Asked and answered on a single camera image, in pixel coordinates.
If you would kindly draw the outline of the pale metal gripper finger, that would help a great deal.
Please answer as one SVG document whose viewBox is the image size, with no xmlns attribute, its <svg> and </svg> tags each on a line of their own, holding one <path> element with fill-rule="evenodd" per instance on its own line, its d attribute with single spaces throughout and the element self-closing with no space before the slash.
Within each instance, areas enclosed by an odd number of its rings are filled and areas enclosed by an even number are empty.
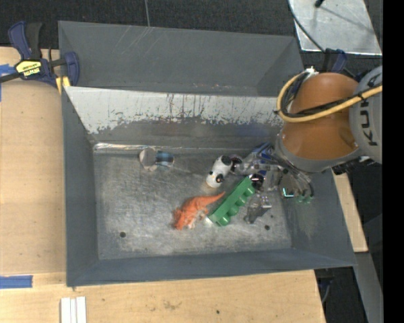
<svg viewBox="0 0 404 323">
<path fill-rule="evenodd" d="M 259 217 L 262 217 L 272 208 L 269 198 L 265 195 L 254 196 L 247 207 L 244 220 L 247 223 L 254 223 Z"/>
<path fill-rule="evenodd" d="M 263 192 L 269 187 L 268 172 L 260 170 L 250 175 L 252 185 L 256 191 Z"/>
</svg>

